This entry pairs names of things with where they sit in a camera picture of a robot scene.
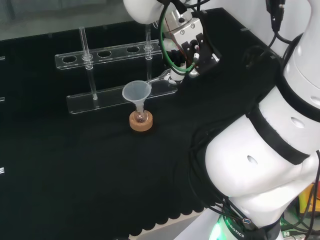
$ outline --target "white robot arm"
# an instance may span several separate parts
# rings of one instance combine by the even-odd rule
[[[133,19],[143,24],[158,20],[163,6],[157,0],[123,1]],[[259,229],[279,221],[289,203],[315,180],[319,166],[320,0],[308,1],[309,24],[279,84],[206,149],[210,180]],[[175,40],[182,45],[184,39],[190,40],[181,35]],[[227,221],[220,224],[226,239],[244,239]],[[268,239],[283,237],[278,230]]]

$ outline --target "black tablecloth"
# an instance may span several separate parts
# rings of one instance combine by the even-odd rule
[[[277,67],[266,57],[244,68],[245,49],[263,44],[222,8],[205,21],[223,55],[219,72],[147,100],[154,126],[145,134],[129,127],[131,104],[69,114],[66,96],[89,92],[89,83],[84,68],[56,69],[54,56],[81,50],[78,30],[0,42],[0,239],[110,240],[203,210],[186,177],[193,131],[244,112],[272,87]],[[125,22],[86,35],[93,49],[141,42],[144,31]],[[95,66],[97,88],[145,80],[144,64]],[[157,63],[154,74],[163,69]]]

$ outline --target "plastic funnel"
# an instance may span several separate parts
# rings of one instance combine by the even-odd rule
[[[138,108],[144,105],[144,102],[150,93],[150,84],[140,80],[129,82],[122,90],[124,99],[134,103],[138,111]]]

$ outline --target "funnel stem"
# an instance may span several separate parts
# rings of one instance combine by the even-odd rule
[[[144,105],[143,104],[136,105],[136,111],[138,112],[139,115],[143,116],[145,111]]]

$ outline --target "transparent funnel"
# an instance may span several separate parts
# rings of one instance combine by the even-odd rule
[[[140,80],[129,82],[122,90],[123,98],[134,103],[136,106],[134,118],[138,123],[148,120],[148,114],[144,110],[144,103],[150,93],[151,85],[148,82]]]

